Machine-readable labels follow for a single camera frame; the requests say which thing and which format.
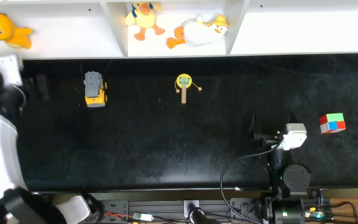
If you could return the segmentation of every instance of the toy construction vehicle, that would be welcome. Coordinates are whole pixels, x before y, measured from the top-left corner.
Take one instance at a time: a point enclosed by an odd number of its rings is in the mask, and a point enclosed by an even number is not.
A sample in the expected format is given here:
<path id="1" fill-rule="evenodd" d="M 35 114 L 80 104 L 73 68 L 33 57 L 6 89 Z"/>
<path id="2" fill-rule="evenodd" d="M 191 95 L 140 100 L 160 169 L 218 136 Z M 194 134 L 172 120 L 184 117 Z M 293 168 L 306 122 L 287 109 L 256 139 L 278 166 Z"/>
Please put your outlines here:
<path id="1" fill-rule="evenodd" d="M 102 107 L 107 105 L 107 83 L 103 81 L 99 72 L 85 73 L 85 102 L 88 107 Z"/>

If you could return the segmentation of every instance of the green cube face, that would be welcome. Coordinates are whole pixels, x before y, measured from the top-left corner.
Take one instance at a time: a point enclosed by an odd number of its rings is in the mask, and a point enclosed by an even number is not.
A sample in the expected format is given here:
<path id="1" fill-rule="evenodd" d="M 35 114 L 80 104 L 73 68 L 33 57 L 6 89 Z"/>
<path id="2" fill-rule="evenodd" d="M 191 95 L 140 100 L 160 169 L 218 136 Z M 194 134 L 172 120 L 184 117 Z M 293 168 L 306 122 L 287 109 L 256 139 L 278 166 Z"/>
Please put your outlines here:
<path id="1" fill-rule="evenodd" d="M 328 122 L 332 121 L 344 121 L 342 113 L 327 114 Z"/>

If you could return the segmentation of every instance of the yellow plush duck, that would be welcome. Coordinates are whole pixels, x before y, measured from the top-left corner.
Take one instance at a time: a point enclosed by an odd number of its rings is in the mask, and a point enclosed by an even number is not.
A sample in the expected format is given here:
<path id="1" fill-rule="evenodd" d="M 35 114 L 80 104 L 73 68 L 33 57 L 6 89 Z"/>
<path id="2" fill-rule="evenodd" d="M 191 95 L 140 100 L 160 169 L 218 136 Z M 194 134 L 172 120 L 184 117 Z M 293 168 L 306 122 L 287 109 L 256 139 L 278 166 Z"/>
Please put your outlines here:
<path id="1" fill-rule="evenodd" d="M 155 21 L 157 17 L 154 10 L 160 12 L 162 10 L 161 4 L 158 2 L 133 2 L 132 11 L 125 19 L 128 26 L 136 24 L 140 27 L 140 32 L 135 34 L 137 40 L 145 40 L 146 29 L 153 28 L 155 35 L 161 35 L 165 29 L 159 28 Z"/>
<path id="2" fill-rule="evenodd" d="M 0 40 L 15 49 L 31 48 L 32 29 L 17 27 L 5 14 L 0 13 Z"/>
<path id="3" fill-rule="evenodd" d="M 175 37 L 167 39 L 167 46 L 172 49 L 178 44 L 186 43 L 189 46 L 202 46 L 222 38 L 229 24 L 223 15 L 218 15 L 212 23 L 204 22 L 199 16 L 197 20 L 189 20 L 183 26 L 175 29 Z"/>

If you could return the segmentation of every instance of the black table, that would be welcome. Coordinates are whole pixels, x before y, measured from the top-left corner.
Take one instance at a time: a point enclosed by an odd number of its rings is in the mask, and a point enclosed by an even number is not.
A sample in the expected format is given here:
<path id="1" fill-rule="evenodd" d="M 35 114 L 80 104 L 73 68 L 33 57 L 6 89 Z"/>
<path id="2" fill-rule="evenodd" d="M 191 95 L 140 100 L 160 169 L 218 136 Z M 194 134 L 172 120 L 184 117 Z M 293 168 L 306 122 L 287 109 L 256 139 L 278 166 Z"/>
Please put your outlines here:
<path id="1" fill-rule="evenodd" d="M 292 152 L 311 186 L 358 187 L 358 54 L 269 57 L 25 61 L 24 78 L 50 77 L 52 100 L 29 99 L 17 150 L 34 191 L 217 188 L 223 167 L 255 153 L 247 132 L 256 110 L 275 133 L 290 112 L 308 138 Z M 109 85 L 109 107 L 87 108 L 84 73 Z M 202 86 L 180 102 L 174 81 Z M 347 129 L 321 134 L 319 117 L 343 113 Z M 243 160 L 225 186 L 267 189 L 260 158 Z"/>

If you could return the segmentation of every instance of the colorful cube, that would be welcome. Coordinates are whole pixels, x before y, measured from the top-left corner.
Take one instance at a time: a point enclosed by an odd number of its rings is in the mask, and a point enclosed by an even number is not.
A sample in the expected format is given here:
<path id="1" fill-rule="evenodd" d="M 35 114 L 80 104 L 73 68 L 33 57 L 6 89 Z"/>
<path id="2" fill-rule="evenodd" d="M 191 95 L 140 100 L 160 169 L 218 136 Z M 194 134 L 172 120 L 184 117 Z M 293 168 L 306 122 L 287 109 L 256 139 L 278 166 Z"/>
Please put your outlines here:
<path id="1" fill-rule="evenodd" d="M 326 114 L 320 117 L 321 133 L 336 133 L 346 129 L 342 113 Z"/>

